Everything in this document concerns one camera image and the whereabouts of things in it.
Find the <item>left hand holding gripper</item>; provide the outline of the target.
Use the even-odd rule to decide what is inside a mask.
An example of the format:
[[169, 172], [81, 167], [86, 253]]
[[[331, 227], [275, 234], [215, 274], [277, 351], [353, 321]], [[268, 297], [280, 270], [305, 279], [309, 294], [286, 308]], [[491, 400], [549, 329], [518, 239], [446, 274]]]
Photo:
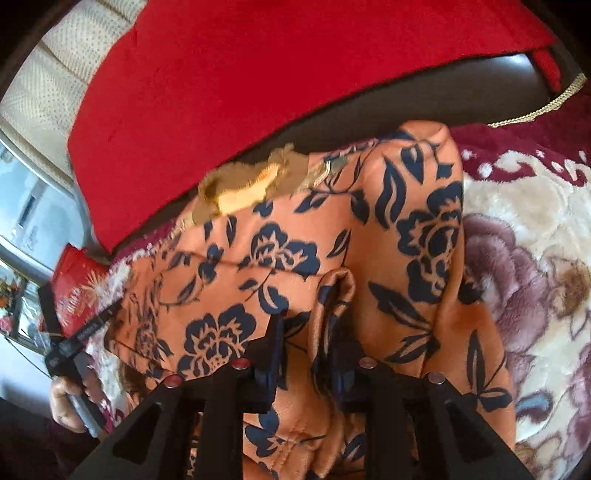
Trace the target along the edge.
[[74, 433], [99, 439], [106, 435], [106, 420], [100, 410], [106, 403], [101, 381], [91, 357], [81, 353], [68, 375], [54, 375], [50, 386], [53, 420]]

